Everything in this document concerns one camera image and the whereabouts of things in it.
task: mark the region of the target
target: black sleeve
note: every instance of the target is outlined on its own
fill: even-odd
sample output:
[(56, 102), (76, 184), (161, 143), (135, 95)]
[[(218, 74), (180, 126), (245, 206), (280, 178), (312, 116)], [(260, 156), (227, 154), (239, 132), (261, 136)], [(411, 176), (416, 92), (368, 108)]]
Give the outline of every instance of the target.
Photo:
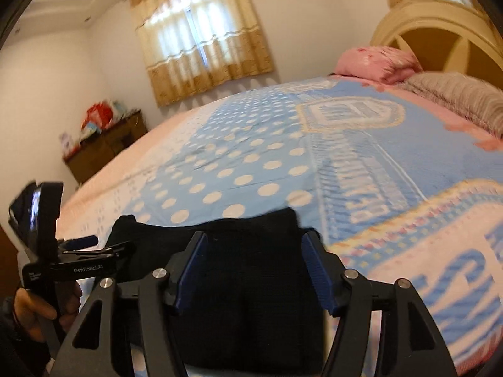
[(13, 298), (5, 299), (0, 312), (0, 374), (42, 377), (49, 360), (47, 345), (34, 342), (16, 325)]

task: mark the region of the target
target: black folded clothing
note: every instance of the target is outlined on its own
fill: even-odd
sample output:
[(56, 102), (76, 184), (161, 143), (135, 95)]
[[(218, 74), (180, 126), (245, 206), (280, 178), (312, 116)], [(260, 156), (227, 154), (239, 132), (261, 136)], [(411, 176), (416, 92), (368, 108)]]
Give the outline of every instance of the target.
[[(195, 231), (210, 243), (192, 305), (173, 318), (185, 364), (254, 373), (318, 374), (323, 367), (324, 321), (301, 253), (304, 233), (295, 211), (242, 220), (164, 228), (122, 216), (107, 246), (124, 241), (136, 253), (118, 282), (134, 281), (183, 251)], [(132, 343), (141, 345), (130, 313)]]

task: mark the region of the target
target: silver bolt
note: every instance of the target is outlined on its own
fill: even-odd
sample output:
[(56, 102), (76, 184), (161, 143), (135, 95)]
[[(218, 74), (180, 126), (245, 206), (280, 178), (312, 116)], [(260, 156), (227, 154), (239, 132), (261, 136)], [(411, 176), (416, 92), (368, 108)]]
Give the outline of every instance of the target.
[(113, 279), (110, 279), (110, 278), (103, 278), (101, 281), (100, 281), (100, 286), (102, 288), (108, 288), (108, 287), (111, 287), (112, 284), (114, 283), (114, 280)]
[(152, 276), (156, 279), (164, 278), (166, 274), (167, 272), (164, 268), (155, 269), (154, 272), (152, 272)]
[(407, 279), (398, 279), (398, 286), (401, 287), (402, 289), (409, 289), (412, 286), (412, 284)]
[(356, 279), (358, 277), (358, 271), (355, 269), (346, 269), (344, 271), (344, 276), (348, 279)]

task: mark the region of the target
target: wooden headboard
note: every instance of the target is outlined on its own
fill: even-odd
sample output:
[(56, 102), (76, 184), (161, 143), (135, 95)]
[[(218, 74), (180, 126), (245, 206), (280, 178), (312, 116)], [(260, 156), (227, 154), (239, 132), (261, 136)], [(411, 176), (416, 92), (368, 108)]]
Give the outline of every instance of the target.
[(397, 5), (371, 44), (413, 51), (425, 71), (461, 72), (503, 89), (503, 39), (484, 14), (454, 1)]

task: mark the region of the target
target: pillow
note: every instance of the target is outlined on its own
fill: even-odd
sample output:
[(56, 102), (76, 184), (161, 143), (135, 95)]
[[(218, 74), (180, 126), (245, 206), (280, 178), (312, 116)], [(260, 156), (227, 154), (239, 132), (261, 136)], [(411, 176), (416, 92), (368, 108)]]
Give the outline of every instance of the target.
[(503, 91), (458, 72), (423, 72), (399, 87), (431, 100), (503, 139)]
[(335, 68), (335, 74), (392, 85), (422, 70), (413, 52), (388, 46), (369, 46), (344, 52)]

